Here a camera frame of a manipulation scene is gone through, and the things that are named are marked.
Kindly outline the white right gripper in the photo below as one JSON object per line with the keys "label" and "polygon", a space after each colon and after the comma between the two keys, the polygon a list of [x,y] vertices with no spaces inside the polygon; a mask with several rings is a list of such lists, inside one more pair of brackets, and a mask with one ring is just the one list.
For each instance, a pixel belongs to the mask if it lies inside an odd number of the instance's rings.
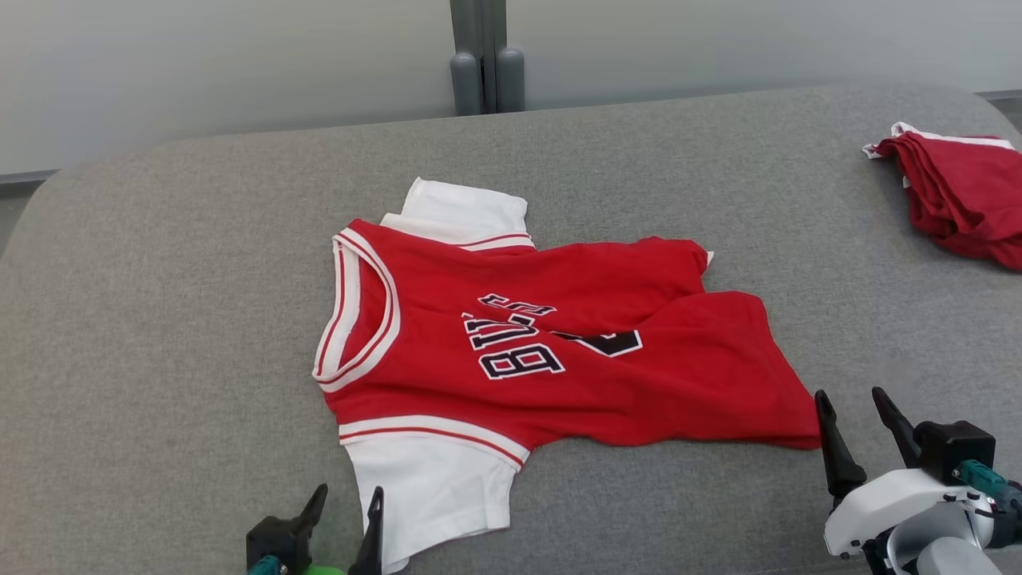
{"label": "white right gripper", "polygon": [[839,432],[829,396],[824,390],[814,393],[827,488],[839,505],[822,532],[828,553],[855,556],[875,540],[886,559],[913,560],[943,537],[986,549],[994,535],[987,496],[970,486],[943,484],[918,469],[921,448],[913,436],[915,426],[883,388],[873,387],[871,396],[909,469],[891,470],[866,483],[865,470]]}

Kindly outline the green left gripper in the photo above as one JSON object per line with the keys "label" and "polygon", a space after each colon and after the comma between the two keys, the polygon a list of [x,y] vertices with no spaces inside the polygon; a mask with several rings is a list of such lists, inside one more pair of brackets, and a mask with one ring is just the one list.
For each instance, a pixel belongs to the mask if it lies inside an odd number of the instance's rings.
{"label": "green left gripper", "polygon": [[[328,484],[316,487],[303,507],[301,512],[291,520],[292,533],[311,533],[320,523],[328,495]],[[350,575],[381,575],[383,545],[383,513],[386,492],[381,486],[374,488],[372,498],[365,514],[367,524],[355,561],[350,565]],[[310,565],[303,575],[346,575],[346,572],[332,565]]]}

